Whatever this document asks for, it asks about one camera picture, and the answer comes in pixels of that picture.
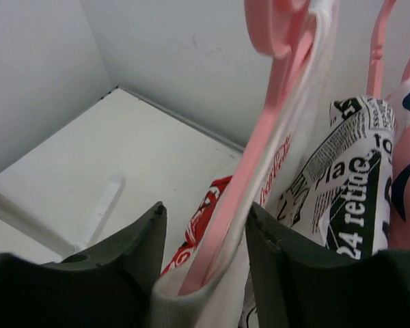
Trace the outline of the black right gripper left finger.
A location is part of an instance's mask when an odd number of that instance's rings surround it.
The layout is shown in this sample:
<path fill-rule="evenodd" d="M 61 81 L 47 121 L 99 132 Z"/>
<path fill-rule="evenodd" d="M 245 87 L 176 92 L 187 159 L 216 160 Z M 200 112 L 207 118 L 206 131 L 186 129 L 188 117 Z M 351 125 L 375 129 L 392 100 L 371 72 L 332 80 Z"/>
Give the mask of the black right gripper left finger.
<path fill-rule="evenodd" d="M 167 210 L 140 218 L 60 263 L 0 254 L 0 327 L 146 327 Z"/>

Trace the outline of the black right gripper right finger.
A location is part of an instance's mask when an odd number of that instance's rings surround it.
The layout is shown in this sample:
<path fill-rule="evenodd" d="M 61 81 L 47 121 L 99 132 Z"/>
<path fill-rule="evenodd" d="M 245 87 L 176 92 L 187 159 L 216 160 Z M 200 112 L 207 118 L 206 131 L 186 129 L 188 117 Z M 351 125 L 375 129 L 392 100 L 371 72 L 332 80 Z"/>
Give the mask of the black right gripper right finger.
<path fill-rule="evenodd" d="M 410 251 L 354 260 L 258 204 L 245 231 L 261 327 L 410 327 Z"/>

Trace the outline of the white red print t-shirt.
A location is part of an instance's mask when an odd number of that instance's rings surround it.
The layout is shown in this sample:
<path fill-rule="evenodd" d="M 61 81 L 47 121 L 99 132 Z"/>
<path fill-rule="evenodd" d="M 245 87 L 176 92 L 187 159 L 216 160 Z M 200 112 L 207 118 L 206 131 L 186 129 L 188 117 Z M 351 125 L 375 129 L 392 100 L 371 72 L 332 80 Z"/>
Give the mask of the white red print t-shirt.
<path fill-rule="evenodd" d="M 151 327 L 258 326 L 245 222 L 253 203 L 266 209 L 274 206 L 297 174 L 314 130 L 336 38 L 339 3 L 309 3 L 308 19 L 315 25 L 310 56 L 288 90 L 249 183 L 253 191 L 243 198 L 239 211 L 243 215 L 243 226 L 230 228 L 206 283 L 195 292 L 180 296 L 180 287 L 241 157 L 211 182 L 187 224 L 182 245 L 154 285 Z"/>

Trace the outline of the black white print shirt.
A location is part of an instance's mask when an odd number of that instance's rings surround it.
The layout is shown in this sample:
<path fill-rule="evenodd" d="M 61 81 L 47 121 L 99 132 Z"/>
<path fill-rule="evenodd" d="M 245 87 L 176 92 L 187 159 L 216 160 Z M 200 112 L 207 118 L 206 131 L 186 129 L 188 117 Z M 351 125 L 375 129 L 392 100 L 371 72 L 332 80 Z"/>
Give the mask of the black white print shirt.
<path fill-rule="evenodd" d="M 358 96 L 330 106 L 331 130 L 273 210 L 283 226 L 312 242 L 363 260 L 387 247 L 394 113 Z"/>

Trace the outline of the pink print shirt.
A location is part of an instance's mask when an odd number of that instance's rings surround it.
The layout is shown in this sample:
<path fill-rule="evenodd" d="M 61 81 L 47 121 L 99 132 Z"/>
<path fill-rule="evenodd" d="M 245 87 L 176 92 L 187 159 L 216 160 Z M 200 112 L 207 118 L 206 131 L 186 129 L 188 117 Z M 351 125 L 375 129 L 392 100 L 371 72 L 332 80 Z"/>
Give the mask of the pink print shirt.
<path fill-rule="evenodd" d="M 389 247 L 410 249 L 410 79 L 387 102 L 395 115 Z"/>

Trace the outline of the pink hanger holding print shirt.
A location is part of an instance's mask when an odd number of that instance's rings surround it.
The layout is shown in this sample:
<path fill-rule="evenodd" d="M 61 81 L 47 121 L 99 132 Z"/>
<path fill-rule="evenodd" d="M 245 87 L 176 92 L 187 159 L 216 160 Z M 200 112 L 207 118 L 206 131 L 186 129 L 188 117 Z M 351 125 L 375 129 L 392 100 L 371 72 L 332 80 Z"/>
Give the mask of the pink hanger holding print shirt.
<path fill-rule="evenodd" d="M 381 97 L 385 33 L 395 3 L 396 0 L 385 0 L 383 2 L 372 30 L 366 93 L 375 98 Z"/>

